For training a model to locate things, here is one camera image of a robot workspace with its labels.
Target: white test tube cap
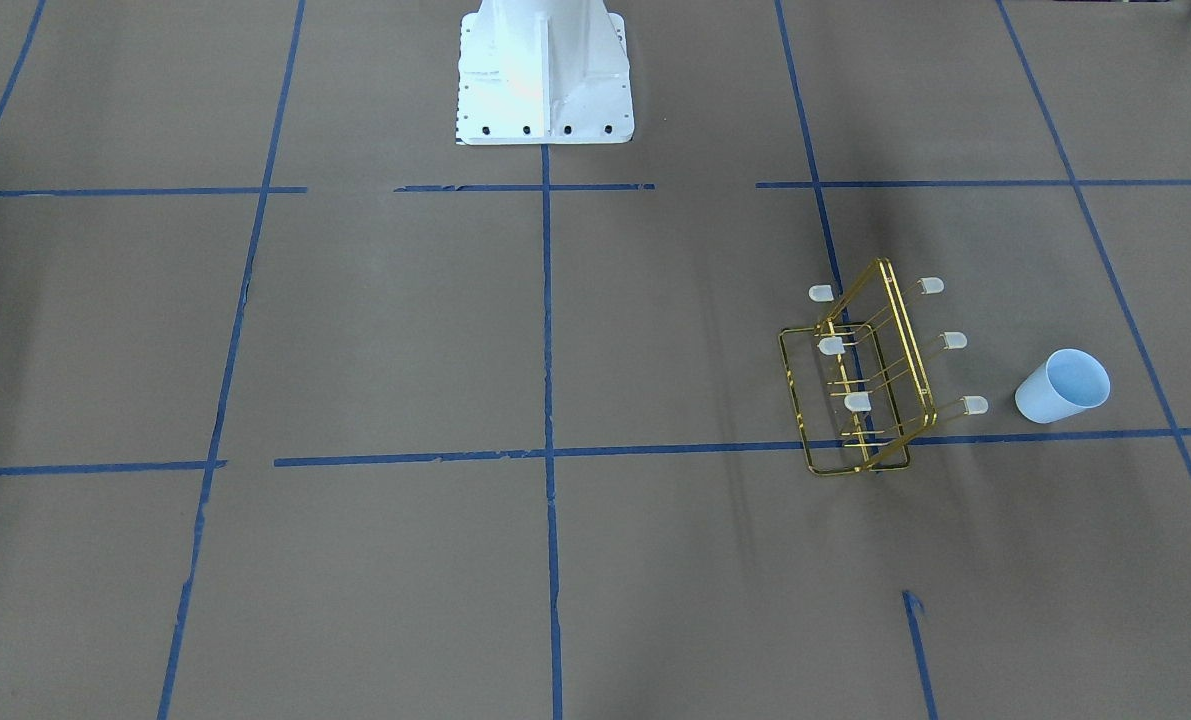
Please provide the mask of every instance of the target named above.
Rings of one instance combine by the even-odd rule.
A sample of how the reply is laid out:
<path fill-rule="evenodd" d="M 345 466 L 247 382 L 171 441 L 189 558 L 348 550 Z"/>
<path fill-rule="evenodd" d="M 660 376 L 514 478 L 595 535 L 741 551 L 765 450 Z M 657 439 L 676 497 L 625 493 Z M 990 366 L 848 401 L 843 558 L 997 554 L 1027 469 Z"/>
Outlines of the white test tube cap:
<path fill-rule="evenodd" d="M 942 348 L 946 350 L 964 350 L 969 345 L 969 337 L 965 333 L 947 331 L 942 333 Z"/>
<path fill-rule="evenodd" d="M 843 406 L 852 413 L 869 413 L 869 393 L 850 392 L 843 396 Z"/>
<path fill-rule="evenodd" d="M 818 342 L 818 350 L 823 355 L 843 355 L 843 338 L 824 337 Z"/>
<path fill-rule="evenodd" d="M 964 402 L 965 415 L 985 415 L 991 411 L 991 403 L 980 395 L 966 395 L 960 397 L 960 401 Z"/>
<path fill-rule="evenodd" d="M 946 283 L 942 278 L 919 278 L 919 292 L 924 295 L 937 295 L 937 293 L 946 290 Z"/>
<path fill-rule="evenodd" d="M 815 302 L 831 302 L 834 300 L 834 288 L 828 284 L 815 284 L 809 288 L 809 299 Z"/>

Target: gold wire rack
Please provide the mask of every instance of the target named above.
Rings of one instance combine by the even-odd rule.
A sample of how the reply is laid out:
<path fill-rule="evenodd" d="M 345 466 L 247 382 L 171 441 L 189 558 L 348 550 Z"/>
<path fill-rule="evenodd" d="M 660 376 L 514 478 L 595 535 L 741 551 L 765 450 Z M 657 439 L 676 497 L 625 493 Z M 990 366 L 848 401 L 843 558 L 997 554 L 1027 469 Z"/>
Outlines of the gold wire rack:
<path fill-rule="evenodd" d="M 941 278 L 919 278 L 913 289 L 921 295 L 935 295 L 943 290 L 943 283 Z M 778 343 L 782 348 L 782 365 L 805 462 L 813 474 L 902 470 L 910 465 L 910 443 L 933 428 L 940 411 L 959 407 L 960 415 L 979 415 L 987 411 L 987 401 L 979 396 L 960 397 L 942 409 L 933 400 L 924 357 L 919 353 L 919 342 L 891 259 L 878 258 L 869 263 L 838 300 L 834 300 L 829 286 L 816 286 L 810 296 L 816 301 L 833 301 L 831 308 L 811 327 L 784 328 L 778 334 Z M 878 309 L 872 305 L 868 318 L 854 323 L 850 309 L 856 309 L 866 296 L 878 303 Z M 843 405 L 842 427 L 833 430 L 834 438 L 829 442 L 813 442 L 805 427 L 804 405 L 787 346 L 788 338 L 800 334 L 810 334 L 818 350 L 816 357 L 825 359 L 825 368 L 819 364 L 818 369 L 829 402 Z M 962 333 L 943 332 L 933 353 L 966 345 Z M 837 447 L 841 462 L 828 465 L 813 461 L 813 445 Z"/>

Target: cup rim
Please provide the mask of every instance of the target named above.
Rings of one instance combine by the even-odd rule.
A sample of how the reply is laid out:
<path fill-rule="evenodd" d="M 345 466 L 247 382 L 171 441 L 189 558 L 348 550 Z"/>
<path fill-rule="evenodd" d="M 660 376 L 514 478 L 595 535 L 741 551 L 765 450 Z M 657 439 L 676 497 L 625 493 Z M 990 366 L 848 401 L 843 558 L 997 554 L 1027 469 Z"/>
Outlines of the cup rim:
<path fill-rule="evenodd" d="M 1100 394 L 1100 397 L 1098 397 L 1097 402 L 1095 402 L 1093 405 L 1086 405 L 1086 403 L 1083 403 L 1083 402 L 1075 402 L 1075 401 L 1070 400 L 1070 397 L 1066 397 L 1065 395 L 1062 395 L 1061 392 L 1058 390 L 1056 386 L 1053 384 L 1053 377 L 1052 377 L 1050 365 L 1052 365 L 1052 362 L 1059 355 L 1067 355 L 1067 356 L 1074 355 L 1075 357 L 1079 357 L 1080 361 L 1084 361 L 1084 359 L 1087 361 L 1090 364 L 1092 364 L 1092 367 L 1095 369 L 1097 369 L 1095 371 L 1099 375 L 1098 378 L 1100 378 L 1102 386 L 1104 388 L 1106 388 Z M 1046 381 L 1048 381 L 1049 387 L 1053 388 L 1053 392 L 1056 393 L 1056 396 L 1062 399 L 1062 402 L 1070 402 L 1070 405 L 1074 405 L 1075 407 L 1080 407 L 1080 409 L 1091 411 L 1095 407 L 1102 406 L 1105 401 L 1110 400 L 1110 396 L 1111 396 L 1111 374 L 1106 372 L 1106 367 L 1102 365 L 1102 361 L 1100 359 L 1097 359 L 1097 357 L 1093 357 L 1092 355 L 1089 355 L 1089 352 L 1084 352 L 1079 348 L 1060 348 L 1060 350 L 1053 351 L 1053 355 L 1049 355 L 1048 359 L 1045 359 L 1045 378 L 1046 378 Z"/>

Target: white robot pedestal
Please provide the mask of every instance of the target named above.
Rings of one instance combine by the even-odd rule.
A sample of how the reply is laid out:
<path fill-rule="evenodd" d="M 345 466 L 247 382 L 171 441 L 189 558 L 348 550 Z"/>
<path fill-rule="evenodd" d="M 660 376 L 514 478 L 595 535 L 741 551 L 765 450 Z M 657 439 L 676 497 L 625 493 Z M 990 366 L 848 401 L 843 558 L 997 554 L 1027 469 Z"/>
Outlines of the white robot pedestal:
<path fill-rule="evenodd" d="M 462 18 L 457 142 L 582 145 L 635 133 L 626 24 L 603 0 L 482 0 Z"/>

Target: light blue cup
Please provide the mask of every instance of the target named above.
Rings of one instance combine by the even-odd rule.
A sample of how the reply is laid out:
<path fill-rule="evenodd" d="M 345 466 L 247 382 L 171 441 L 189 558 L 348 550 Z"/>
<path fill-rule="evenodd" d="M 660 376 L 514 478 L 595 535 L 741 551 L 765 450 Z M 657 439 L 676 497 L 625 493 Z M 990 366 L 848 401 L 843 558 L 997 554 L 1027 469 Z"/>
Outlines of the light blue cup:
<path fill-rule="evenodd" d="M 1017 388 L 1017 411 L 1035 422 L 1052 422 L 1103 405 L 1111 377 L 1089 352 L 1062 348 L 1048 356 Z"/>

